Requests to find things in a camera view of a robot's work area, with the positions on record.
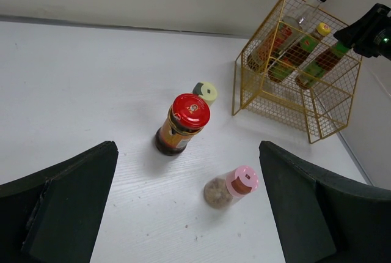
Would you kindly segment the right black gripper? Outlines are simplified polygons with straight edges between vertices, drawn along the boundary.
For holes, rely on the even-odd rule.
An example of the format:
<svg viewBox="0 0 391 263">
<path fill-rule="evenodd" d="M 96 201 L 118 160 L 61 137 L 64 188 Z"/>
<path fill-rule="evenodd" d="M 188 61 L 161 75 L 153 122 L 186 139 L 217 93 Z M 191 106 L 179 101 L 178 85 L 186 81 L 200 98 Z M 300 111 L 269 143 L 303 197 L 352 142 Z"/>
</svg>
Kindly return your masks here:
<svg viewBox="0 0 391 263">
<path fill-rule="evenodd" d="M 337 31 L 334 38 L 364 57 L 390 60 L 390 7 L 376 3 L 362 18 Z"/>
</svg>

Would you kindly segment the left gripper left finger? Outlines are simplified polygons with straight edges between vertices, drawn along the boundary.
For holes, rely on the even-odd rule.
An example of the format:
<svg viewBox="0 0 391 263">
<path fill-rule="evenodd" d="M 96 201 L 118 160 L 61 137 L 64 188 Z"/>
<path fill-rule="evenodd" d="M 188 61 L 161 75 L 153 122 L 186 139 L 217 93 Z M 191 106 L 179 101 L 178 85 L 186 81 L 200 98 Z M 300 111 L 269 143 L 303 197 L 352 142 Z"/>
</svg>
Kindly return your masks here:
<svg viewBox="0 0 391 263">
<path fill-rule="evenodd" d="M 1 185 L 1 262 L 90 262 L 119 152 L 105 141 Z"/>
</svg>

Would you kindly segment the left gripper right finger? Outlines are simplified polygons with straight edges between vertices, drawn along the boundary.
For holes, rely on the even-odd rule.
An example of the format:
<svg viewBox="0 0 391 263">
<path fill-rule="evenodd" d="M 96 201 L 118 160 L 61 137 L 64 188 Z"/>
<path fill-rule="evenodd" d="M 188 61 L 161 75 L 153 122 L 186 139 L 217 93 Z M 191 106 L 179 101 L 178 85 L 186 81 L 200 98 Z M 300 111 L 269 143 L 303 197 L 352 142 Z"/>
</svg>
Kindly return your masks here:
<svg viewBox="0 0 391 263">
<path fill-rule="evenodd" d="M 390 190 L 259 146 L 266 191 L 286 262 L 390 262 Z"/>
</svg>

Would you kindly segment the ketchup bottle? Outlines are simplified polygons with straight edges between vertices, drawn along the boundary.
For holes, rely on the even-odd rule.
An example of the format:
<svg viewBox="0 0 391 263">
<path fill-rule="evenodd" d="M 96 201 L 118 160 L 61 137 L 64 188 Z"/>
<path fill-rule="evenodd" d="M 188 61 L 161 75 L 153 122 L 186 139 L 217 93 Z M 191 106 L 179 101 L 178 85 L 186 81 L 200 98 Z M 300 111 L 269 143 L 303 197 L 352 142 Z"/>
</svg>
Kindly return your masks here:
<svg viewBox="0 0 391 263">
<path fill-rule="evenodd" d="M 298 68 L 318 46 L 320 41 L 329 35 L 331 28 L 326 23 L 320 23 L 310 33 L 297 43 L 290 46 L 284 55 L 268 70 L 271 81 L 281 83 Z"/>
<path fill-rule="evenodd" d="M 309 63 L 296 78 L 296 84 L 303 90 L 310 89 L 325 74 L 330 72 L 350 49 L 337 42 Z"/>
</svg>

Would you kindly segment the tall red-label sauce bottle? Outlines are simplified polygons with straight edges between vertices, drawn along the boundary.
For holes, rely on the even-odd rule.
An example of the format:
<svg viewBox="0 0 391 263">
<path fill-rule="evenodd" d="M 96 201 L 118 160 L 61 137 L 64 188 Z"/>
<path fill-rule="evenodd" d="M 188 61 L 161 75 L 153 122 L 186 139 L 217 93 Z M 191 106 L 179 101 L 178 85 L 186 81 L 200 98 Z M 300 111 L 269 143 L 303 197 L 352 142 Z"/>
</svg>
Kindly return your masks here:
<svg viewBox="0 0 391 263">
<path fill-rule="evenodd" d="M 268 35 L 262 39 L 247 57 L 247 66 L 255 72 L 263 72 L 271 64 L 270 57 L 279 57 L 306 31 L 319 6 L 327 0 L 307 0 L 307 2 L 279 18 Z"/>
</svg>

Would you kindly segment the red-lid sauce jar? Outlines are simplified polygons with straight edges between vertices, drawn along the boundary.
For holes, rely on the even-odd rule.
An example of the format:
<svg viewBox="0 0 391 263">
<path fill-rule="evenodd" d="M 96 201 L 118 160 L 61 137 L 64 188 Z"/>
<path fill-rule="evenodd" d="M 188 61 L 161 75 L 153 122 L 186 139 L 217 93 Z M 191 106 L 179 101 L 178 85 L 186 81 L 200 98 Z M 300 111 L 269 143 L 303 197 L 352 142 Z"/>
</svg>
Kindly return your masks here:
<svg viewBox="0 0 391 263">
<path fill-rule="evenodd" d="M 204 129 L 210 116 L 210 108 L 202 98 L 190 93 L 178 95 L 156 132 L 156 148 L 168 156 L 182 153 L 188 142 Z"/>
</svg>

